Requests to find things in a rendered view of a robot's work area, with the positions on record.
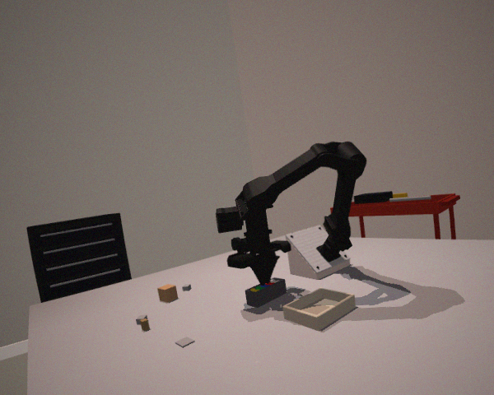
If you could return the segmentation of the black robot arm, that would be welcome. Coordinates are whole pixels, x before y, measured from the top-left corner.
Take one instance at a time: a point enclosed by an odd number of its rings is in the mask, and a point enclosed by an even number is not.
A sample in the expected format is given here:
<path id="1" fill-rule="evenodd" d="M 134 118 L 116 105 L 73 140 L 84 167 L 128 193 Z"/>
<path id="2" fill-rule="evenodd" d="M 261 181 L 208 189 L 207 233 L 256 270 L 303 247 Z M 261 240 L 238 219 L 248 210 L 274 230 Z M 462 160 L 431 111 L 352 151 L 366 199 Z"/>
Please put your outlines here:
<path id="1" fill-rule="evenodd" d="M 338 181 L 333 212 L 324 217 L 329 236 L 316 250 L 329 263 L 340 258 L 340 251 L 352 247 L 348 217 L 356 180 L 366 167 L 365 156 L 352 142 L 315 143 L 273 174 L 249 181 L 235 199 L 236 207 L 216 209 L 218 234 L 242 230 L 244 221 L 246 229 L 268 226 L 266 209 L 273 208 L 279 194 L 320 167 L 336 170 Z"/>

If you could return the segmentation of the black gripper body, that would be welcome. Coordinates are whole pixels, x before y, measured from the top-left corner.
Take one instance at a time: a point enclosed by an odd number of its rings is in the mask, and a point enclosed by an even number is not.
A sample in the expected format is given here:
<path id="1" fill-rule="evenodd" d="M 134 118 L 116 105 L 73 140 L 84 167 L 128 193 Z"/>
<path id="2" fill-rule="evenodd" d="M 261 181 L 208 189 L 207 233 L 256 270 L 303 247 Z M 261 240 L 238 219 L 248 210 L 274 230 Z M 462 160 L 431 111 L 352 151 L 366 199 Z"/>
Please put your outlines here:
<path id="1" fill-rule="evenodd" d="M 268 226 L 258 229 L 246 229 L 244 237 L 248 237 L 249 248 L 246 252 L 249 253 L 233 253 L 227 258 L 227 266 L 235 268 L 246 268 L 253 264 L 261 263 L 262 257 L 272 258 L 276 255 L 276 251 L 282 250 L 284 253 L 291 251 L 291 245 L 288 241 L 273 241 L 270 243 L 269 235 L 272 230 Z M 258 254 L 256 254 L 258 253 Z"/>

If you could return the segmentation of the orange cube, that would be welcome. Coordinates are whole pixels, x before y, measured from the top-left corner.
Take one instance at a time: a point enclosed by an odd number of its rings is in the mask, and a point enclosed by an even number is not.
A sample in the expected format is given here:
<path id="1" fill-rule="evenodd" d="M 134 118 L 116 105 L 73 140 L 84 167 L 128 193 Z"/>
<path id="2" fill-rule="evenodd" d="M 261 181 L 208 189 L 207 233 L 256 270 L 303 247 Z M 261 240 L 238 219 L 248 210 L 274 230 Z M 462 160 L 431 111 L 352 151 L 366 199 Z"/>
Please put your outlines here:
<path id="1" fill-rule="evenodd" d="M 159 287 L 157 291 L 161 301 L 169 303 L 178 298 L 176 286 L 172 286 L 171 284 Z"/>

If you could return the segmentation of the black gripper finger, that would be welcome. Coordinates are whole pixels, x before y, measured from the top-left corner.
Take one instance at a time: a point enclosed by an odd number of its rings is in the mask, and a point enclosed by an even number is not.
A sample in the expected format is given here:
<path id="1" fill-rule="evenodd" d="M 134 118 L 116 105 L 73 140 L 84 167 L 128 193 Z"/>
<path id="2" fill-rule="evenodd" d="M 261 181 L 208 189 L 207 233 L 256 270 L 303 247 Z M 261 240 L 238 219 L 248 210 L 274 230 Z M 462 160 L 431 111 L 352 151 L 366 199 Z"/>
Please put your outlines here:
<path id="1" fill-rule="evenodd" d="M 253 264 L 250 266 L 253 270 L 255 276 L 258 278 L 261 286 L 265 285 L 265 276 L 266 276 L 266 262 L 261 262 L 257 264 Z"/>
<path id="2" fill-rule="evenodd" d="M 265 276 L 265 282 L 269 283 L 269 280 L 273 274 L 274 268 L 276 267 L 277 260 L 280 258 L 280 256 L 274 256 L 272 258 L 265 258 L 262 257 L 262 261 L 266 262 L 266 276 Z"/>

